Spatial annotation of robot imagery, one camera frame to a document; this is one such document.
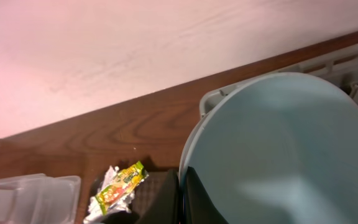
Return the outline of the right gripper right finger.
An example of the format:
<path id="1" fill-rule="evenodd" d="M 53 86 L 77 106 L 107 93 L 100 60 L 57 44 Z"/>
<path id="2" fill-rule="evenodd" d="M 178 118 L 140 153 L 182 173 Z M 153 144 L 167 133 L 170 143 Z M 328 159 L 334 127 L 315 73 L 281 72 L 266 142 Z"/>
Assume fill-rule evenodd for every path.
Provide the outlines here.
<path id="1" fill-rule="evenodd" d="M 184 221 L 187 224 L 228 224 L 192 167 L 187 168 L 185 176 L 183 206 Z"/>

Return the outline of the green yellow snack wrapper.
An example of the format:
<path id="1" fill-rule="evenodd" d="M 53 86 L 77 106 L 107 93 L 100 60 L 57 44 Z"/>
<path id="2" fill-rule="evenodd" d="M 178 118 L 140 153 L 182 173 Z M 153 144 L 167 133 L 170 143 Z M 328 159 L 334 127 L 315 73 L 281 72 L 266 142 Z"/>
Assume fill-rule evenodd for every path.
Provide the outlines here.
<path id="1" fill-rule="evenodd" d="M 148 176 L 141 161 L 120 170 L 95 196 L 102 214 L 106 215 L 109 209 L 133 192 Z"/>

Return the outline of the white tissue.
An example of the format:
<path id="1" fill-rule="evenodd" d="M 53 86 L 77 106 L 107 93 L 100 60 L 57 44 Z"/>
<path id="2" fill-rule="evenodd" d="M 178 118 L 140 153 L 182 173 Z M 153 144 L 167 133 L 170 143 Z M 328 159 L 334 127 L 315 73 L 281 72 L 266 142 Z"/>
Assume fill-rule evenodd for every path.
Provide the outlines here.
<path id="1" fill-rule="evenodd" d="M 83 223 L 100 223 L 108 215 L 131 212 L 129 205 L 134 199 L 134 189 L 142 182 L 142 169 L 134 164 L 120 170 L 110 166 L 97 193 L 90 197 L 88 214 Z"/>

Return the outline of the light blue small bowl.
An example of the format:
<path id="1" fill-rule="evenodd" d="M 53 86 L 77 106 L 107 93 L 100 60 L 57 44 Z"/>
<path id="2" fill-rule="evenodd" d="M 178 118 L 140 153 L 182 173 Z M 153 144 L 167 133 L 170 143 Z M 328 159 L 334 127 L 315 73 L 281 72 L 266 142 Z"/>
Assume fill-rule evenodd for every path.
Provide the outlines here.
<path id="1" fill-rule="evenodd" d="M 312 75 L 254 78 L 183 149 L 229 223 L 358 223 L 358 105 Z"/>

